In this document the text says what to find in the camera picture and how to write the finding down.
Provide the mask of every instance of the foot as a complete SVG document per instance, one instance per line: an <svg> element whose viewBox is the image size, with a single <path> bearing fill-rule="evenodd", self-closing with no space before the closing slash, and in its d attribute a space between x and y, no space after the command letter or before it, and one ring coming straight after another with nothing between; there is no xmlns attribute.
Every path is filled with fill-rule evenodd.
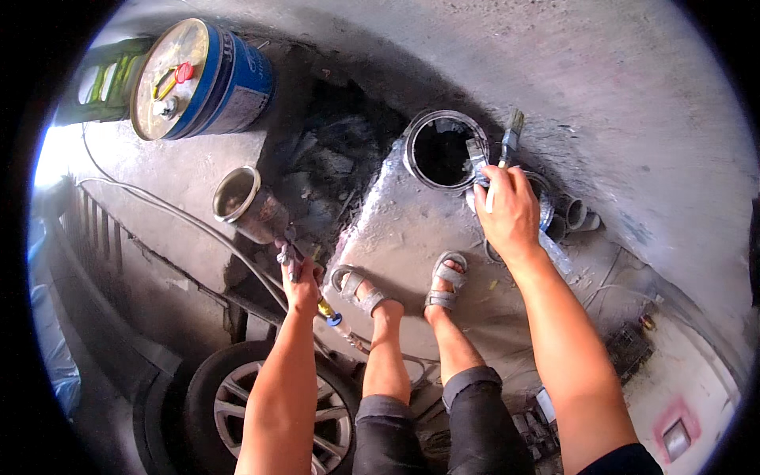
<svg viewBox="0 0 760 475"><path fill-rule="evenodd" d="M346 285L348 276L349 274L343 276L343 279L340 282L341 288ZM366 296L367 293L369 293L369 291L374 288L375 286L372 285L372 282L370 282L368 279L362 280L359 286L356 288L356 298L361 302L364 300L364 296ZM372 318L375 320L378 318L401 320L402 316L404 316L404 305L396 300L385 299L380 302L374 310L372 310Z"/></svg>
<svg viewBox="0 0 760 475"><path fill-rule="evenodd" d="M443 261L443 265L451 269L454 269L459 274L464 274L464 269L462 268L462 266L452 261L451 259L447 259ZM436 275L432 279L432 285L430 286L430 290L439 290L441 292L454 292L454 285L448 280L444 280ZM431 320L433 318L435 318L438 315L445 315L448 317L449 310L445 307L441 307L440 305L429 305L425 307L424 314L425 314L425 320L427 320L428 323L432 325Z"/></svg>

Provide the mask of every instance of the human arm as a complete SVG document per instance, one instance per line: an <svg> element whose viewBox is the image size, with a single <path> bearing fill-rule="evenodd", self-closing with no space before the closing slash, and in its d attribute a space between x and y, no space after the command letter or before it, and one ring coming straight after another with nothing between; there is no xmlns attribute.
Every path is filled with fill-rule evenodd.
<svg viewBox="0 0 760 475"><path fill-rule="evenodd" d="M492 213L476 185L483 231L507 264L525 301L541 381L557 416L565 473L638 439L604 345L568 285L538 243L539 207L518 167L483 168L493 189Z"/></svg>
<svg viewBox="0 0 760 475"><path fill-rule="evenodd" d="M300 282L291 283L283 266L288 313L245 407L236 475L311 473L317 409L312 319L320 272L306 258Z"/></svg>

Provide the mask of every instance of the dirty concrete wall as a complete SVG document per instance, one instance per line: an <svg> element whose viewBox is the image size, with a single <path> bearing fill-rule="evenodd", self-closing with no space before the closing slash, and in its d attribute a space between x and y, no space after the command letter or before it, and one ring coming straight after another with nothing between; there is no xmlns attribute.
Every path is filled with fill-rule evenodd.
<svg viewBox="0 0 760 475"><path fill-rule="evenodd" d="M311 45L402 112L458 107L494 140L519 106L521 159L586 199L706 314L728 363L749 368L757 156L718 61L673 3L131 0L99 41L190 16Z"/></svg>

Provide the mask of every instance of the red cap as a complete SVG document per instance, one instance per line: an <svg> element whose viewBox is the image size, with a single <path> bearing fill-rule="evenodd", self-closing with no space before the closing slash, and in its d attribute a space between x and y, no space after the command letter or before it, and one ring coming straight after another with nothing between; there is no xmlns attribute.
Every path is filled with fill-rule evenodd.
<svg viewBox="0 0 760 475"><path fill-rule="evenodd" d="M177 84L182 84L183 82L192 78L194 71L195 70L193 69L190 62L183 62L181 65L177 66L177 69L174 70L174 81L177 81Z"/></svg>

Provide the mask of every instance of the black capri pants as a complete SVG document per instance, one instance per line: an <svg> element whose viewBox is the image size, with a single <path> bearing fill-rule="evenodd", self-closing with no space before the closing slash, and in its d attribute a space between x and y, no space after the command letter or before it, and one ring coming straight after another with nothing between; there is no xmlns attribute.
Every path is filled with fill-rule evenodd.
<svg viewBox="0 0 760 475"><path fill-rule="evenodd" d="M534 474L533 458L502 401L502 379L493 368L457 373L443 388L449 414L448 473ZM354 475L429 473L412 413L399 400L374 394L356 415Z"/></svg>

